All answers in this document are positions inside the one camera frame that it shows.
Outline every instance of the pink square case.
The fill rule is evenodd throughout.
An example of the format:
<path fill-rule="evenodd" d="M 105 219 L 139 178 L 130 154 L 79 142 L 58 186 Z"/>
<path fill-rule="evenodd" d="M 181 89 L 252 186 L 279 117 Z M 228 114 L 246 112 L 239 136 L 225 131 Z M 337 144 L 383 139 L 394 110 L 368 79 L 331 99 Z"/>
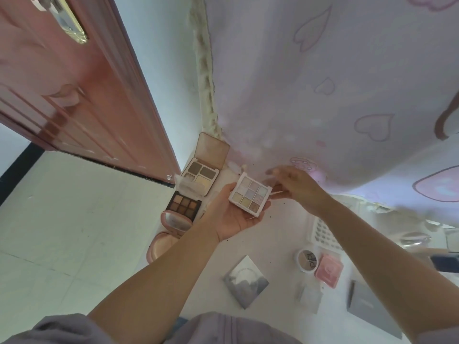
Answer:
<path fill-rule="evenodd" d="M 340 260 L 330 254 L 325 254 L 321 258 L 318 268 L 315 271 L 315 277 L 334 289 L 338 283 L 342 270 L 343 264 Z"/>

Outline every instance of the hand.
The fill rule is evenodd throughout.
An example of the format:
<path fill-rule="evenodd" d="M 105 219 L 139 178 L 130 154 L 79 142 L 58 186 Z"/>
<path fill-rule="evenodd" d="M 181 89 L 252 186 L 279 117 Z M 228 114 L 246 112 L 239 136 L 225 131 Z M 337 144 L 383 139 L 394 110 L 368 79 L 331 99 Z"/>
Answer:
<path fill-rule="evenodd" d="M 225 185 L 202 217 L 208 224 L 215 227 L 219 241 L 228 239 L 259 223 L 263 219 L 264 211 L 271 206 L 271 202 L 267 201 L 260 216 L 253 217 L 250 213 L 229 202 L 229 195 L 234 187 L 236 187 L 235 182 Z"/>
<path fill-rule="evenodd" d="M 269 169 L 266 174 L 274 175 L 279 182 L 273 186 L 271 199 L 294 199 L 309 213 L 319 217 L 333 202 L 333 198 L 303 170 L 280 166 Z"/>

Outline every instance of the person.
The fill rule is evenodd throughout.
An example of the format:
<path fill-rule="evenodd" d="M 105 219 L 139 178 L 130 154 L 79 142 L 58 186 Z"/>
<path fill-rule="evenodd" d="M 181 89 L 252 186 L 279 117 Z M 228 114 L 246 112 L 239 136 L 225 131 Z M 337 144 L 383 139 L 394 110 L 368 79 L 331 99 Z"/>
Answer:
<path fill-rule="evenodd" d="M 320 217 L 412 342 L 459 342 L 459 288 L 384 237 L 294 167 L 268 171 L 271 199 L 293 199 Z M 164 255 L 109 294 L 88 316 L 45 317 L 5 344 L 159 344 L 180 315 L 216 246 L 263 219 L 228 201 L 223 187 L 204 216 Z M 170 343 L 298 343 L 268 325 L 217 313 L 184 324 Z"/>

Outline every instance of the left hand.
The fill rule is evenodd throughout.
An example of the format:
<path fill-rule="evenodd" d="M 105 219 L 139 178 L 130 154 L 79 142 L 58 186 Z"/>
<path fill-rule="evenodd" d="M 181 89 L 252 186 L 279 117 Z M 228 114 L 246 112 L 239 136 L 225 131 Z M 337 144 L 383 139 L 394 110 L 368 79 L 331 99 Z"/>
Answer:
<path fill-rule="evenodd" d="M 236 187 L 236 182 L 225 185 L 202 217 L 203 220 L 214 225 L 219 241 L 228 239 L 261 222 L 264 211 L 271 206 L 271 202 L 267 201 L 260 216 L 253 217 L 250 213 L 229 202 L 229 195 L 234 187 Z"/>

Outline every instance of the clothing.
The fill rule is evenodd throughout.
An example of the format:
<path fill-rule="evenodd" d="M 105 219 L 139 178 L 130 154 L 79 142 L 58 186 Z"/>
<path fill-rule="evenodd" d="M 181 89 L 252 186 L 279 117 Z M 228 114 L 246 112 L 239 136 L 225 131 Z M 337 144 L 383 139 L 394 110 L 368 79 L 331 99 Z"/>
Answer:
<path fill-rule="evenodd" d="M 164 344 L 301 344 L 295 338 L 255 320 L 215 312 L 184 324 Z M 419 344 L 459 343 L 459 327 L 427 332 Z M 45 317 L 30 331 L 16 334 L 3 344 L 115 344 L 90 318 L 82 314 Z"/>

